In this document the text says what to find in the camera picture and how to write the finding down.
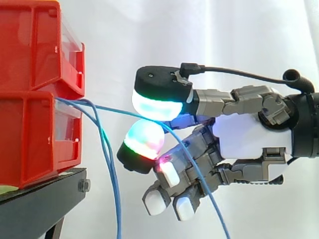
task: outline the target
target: red storage bin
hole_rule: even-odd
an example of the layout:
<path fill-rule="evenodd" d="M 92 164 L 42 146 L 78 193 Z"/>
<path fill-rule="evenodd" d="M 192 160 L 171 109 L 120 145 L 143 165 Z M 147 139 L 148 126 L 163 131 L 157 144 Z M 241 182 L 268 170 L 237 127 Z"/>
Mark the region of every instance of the red storage bin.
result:
<path fill-rule="evenodd" d="M 57 1 L 0 0 L 0 91 L 84 96 L 84 45 Z"/>
<path fill-rule="evenodd" d="M 51 93 L 0 93 L 0 116 L 0 185 L 24 188 L 81 162 L 82 113 Z"/>

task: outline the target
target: black fingertip base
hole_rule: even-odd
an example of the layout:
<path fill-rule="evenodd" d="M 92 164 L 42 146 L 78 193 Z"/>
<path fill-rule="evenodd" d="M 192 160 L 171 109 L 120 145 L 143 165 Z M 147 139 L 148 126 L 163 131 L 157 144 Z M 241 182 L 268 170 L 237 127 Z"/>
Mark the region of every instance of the black fingertip base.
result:
<path fill-rule="evenodd" d="M 138 69 L 135 91 L 148 99 L 157 101 L 186 102 L 192 83 L 177 81 L 175 72 L 179 68 L 166 66 L 144 66 Z"/>
<path fill-rule="evenodd" d="M 123 142 L 118 153 L 118 160 L 124 165 L 129 171 L 135 171 L 141 174 L 148 174 L 150 170 L 155 166 L 155 160 L 151 160 L 144 156 L 141 156 L 131 150 Z"/>

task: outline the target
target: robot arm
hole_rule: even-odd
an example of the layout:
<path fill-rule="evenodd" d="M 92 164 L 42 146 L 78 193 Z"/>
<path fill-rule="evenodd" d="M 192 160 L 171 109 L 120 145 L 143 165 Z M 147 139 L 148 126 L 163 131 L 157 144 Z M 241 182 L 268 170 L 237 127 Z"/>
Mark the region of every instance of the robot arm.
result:
<path fill-rule="evenodd" d="M 301 94 L 283 97 L 267 86 L 245 86 L 230 93 L 194 90 L 188 81 L 194 69 L 193 64 L 180 69 L 143 67 L 137 72 L 135 91 L 157 102 L 182 103 L 178 115 L 161 120 L 172 129 L 197 126 L 183 142 L 211 192 L 231 183 L 282 184 L 286 154 L 318 155 L 319 96 L 297 71 L 287 71 L 281 82 Z M 135 108 L 145 115 L 142 107 Z M 124 162 L 120 151 L 118 158 Z M 231 165 L 224 159 L 236 161 Z M 190 219 L 206 193 L 181 146 L 157 157 L 151 167 L 157 181 L 143 196 L 148 213 L 160 214 L 173 198 L 177 218 Z"/>

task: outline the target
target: blue cable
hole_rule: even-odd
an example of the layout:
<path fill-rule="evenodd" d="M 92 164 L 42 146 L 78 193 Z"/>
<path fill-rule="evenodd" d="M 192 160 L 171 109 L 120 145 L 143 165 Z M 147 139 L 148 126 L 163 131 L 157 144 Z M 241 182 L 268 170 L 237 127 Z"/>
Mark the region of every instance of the blue cable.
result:
<path fill-rule="evenodd" d="M 120 199 L 120 191 L 119 191 L 119 184 L 118 184 L 118 179 L 117 179 L 117 175 L 116 175 L 116 170 L 114 167 L 114 159 L 113 159 L 113 152 L 112 152 L 112 148 L 111 148 L 111 144 L 107 138 L 107 135 L 105 134 L 104 130 L 102 129 L 101 126 L 101 122 L 96 110 L 96 107 L 93 103 L 91 103 L 89 100 L 82 100 L 83 102 L 85 102 L 85 106 L 91 106 L 96 120 L 83 108 L 81 108 L 80 106 L 76 105 L 76 103 L 69 101 L 69 100 L 65 100 L 62 98 L 56 98 L 57 100 L 67 104 L 67 105 L 72 105 L 74 108 L 76 108 L 77 110 L 81 111 L 82 113 L 84 113 L 99 129 L 99 135 L 100 135 L 100 139 L 101 139 L 101 143 L 102 143 L 102 151 L 110 172 L 110 177 L 111 177 L 111 182 L 112 182 L 112 186 L 113 186 L 113 192 L 114 192 L 114 198 L 115 198 L 115 206 L 116 206 L 116 215 L 117 215 L 117 239 L 121 239 L 122 238 L 122 209 L 121 209 L 121 199 Z M 108 150 L 110 153 L 110 159 L 109 156 L 107 154 L 105 145 L 104 145 L 104 141 L 106 142 L 107 146 L 108 146 Z"/>
<path fill-rule="evenodd" d="M 79 104 L 79 105 L 84 105 L 84 106 L 88 106 L 85 102 L 83 101 L 72 101 L 73 103 L 76 103 L 76 104 Z M 160 126 L 162 126 L 163 128 L 165 128 L 168 132 L 170 132 L 173 137 L 178 141 L 178 143 L 181 145 L 181 147 L 183 148 L 188 160 L 191 162 L 192 166 L 194 167 L 196 173 L 198 174 L 198 177 L 200 179 L 200 181 L 202 182 L 203 184 L 203 187 L 204 187 L 204 190 L 206 192 L 206 194 L 209 196 L 216 212 L 217 212 L 217 215 L 219 217 L 219 220 L 220 220 L 220 223 L 222 224 L 222 227 L 224 229 L 224 232 L 226 234 L 226 237 L 227 239 L 230 239 L 230 234 L 229 234 L 229 231 L 227 229 L 227 226 L 224 222 L 224 219 L 223 219 L 223 216 L 218 208 L 218 205 L 212 195 L 212 193 L 210 192 L 209 190 L 209 187 L 206 183 L 206 180 L 204 179 L 204 176 L 201 174 L 200 172 L 200 169 L 199 167 L 197 166 L 195 160 L 192 158 L 191 154 L 189 153 L 189 151 L 187 150 L 187 148 L 185 147 L 185 145 L 183 144 L 182 140 L 174 133 L 173 130 L 171 130 L 170 127 L 168 127 L 167 125 L 165 125 L 164 123 L 162 122 L 159 122 L 159 121 L 156 121 L 156 120 L 152 120 L 152 119 L 149 119 L 149 118 L 146 118 L 144 116 L 141 116 L 141 115 L 138 115 L 138 114 L 135 114 L 135 113 L 132 113 L 132 112 L 128 112 L 128 111 L 122 111 L 122 110 L 118 110 L 118 109 L 113 109 L 113 108 L 109 108 L 109 107 L 104 107 L 104 106 L 99 106 L 99 105 L 95 105 L 96 108 L 98 109 L 101 109 L 101 110 L 105 110 L 105 111 L 111 111 L 111 112 L 115 112 L 115 113 L 120 113 L 120 114 L 124 114 L 124 115 L 128 115 L 128 116 L 133 116 L 133 117 L 137 117 L 137 118 L 141 118 L 141 119 L 145 119 L 145 120 L 149 120 L 149 121 L 152 121 L 154 123 L 157 123 L 159 124 Z"/>

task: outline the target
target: robotic hand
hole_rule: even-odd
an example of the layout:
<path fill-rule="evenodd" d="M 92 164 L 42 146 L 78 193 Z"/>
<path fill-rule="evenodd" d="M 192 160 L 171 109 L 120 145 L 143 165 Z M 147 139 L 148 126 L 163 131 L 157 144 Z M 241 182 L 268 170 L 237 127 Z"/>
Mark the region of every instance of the robotic hand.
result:
<path fill-rule="evenodd" d="M 189 76 L 205 71 L 286 84 L 301 93 L 284 97 L 267 86 L 245 86 L 230 93 L 193 89 Z M 319 94 L 296 70 L 274 80 L 197 64 L 142 67 L 137 71 L 133 104 L 141 115 L 164 121 L 171 129 L 196 126 L 183 143 L 211 192 L 231 183 L 280 185 L 290 162 L 319 155 Z M 180 145 L 158 156 L 164 131 L 160 133 L 158 125 L 137 124 L 119 149 L 118 159 L 130 171 L 146 174 L 154 169 L 157 181 L 143 196 L 150 215 L 162 213 L 173 198 L 178 220 L 189 220 L 207 195 L 193 165 Z M 139 137 L 153 137 L 132 141 L 132 130 Z M 143 150 L 134 149 L 132 142 Z M 293 158 L 286 161 L 286 155 Z M 231 165 L 224 159 L 236 161 Z"/>

